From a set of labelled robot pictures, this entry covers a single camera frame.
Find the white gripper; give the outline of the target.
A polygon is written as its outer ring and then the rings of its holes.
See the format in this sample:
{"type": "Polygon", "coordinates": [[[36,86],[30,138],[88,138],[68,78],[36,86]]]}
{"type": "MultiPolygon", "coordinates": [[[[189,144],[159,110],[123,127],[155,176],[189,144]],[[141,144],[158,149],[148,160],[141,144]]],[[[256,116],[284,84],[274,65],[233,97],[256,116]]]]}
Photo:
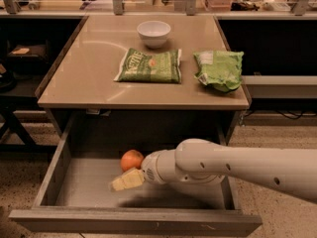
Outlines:
{"type": "Polygon", "coordinates": [[[164,184],[164,180],[160,177],[157,163],[161,151],[153,152],[147,155],[141,164],[141,170],[131,168],[120,176],[109,182],[111,191],[120,191],[141,186],[145,180],[150,183],[164,184]]]}

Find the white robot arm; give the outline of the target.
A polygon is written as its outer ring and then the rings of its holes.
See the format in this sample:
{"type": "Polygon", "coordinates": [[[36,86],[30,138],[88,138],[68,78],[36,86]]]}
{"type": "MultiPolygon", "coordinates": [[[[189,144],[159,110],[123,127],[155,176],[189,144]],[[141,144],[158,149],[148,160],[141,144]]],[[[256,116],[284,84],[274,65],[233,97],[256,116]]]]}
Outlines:
{"type": "Polygon", "coordinates": [[[141,166],[109,182],[120,191],[145,182],[170,184],[198,198],[223,177],[241,179],[310,202],[317,201],[317,151],[228,147],[187,139],[173,150],[155,151],[141,166]]]}

